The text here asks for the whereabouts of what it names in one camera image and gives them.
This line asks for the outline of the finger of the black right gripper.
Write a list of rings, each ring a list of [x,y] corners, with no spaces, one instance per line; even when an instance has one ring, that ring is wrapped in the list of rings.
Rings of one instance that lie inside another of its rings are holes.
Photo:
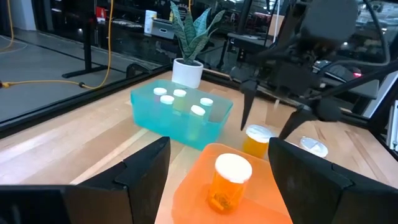
[[[258,83],[255,80],[246,80],[241,83],[240,90],[244,95],[243,116],[240,130],[243,130],[249,117],[249,113],[256,97]]]
[[[301,124],[307,121],[314,121],[315,115],[312,110],[305,106],[299,106],[288,118],[282,131],[279,134],[279,139],[285,140],[292,132],[294,132]]]

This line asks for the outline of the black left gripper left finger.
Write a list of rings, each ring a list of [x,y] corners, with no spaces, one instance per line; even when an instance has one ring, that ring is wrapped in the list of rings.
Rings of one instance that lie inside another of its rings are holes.
[[[170,153],[161,137],[77,185],[3,185],[1,223],[154,223]]]

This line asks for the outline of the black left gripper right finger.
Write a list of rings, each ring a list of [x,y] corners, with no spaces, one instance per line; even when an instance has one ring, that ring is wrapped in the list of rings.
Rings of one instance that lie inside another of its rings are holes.
[[[271,138],[268,156],[294,223],[397,224],[396,188],[279,138]]]

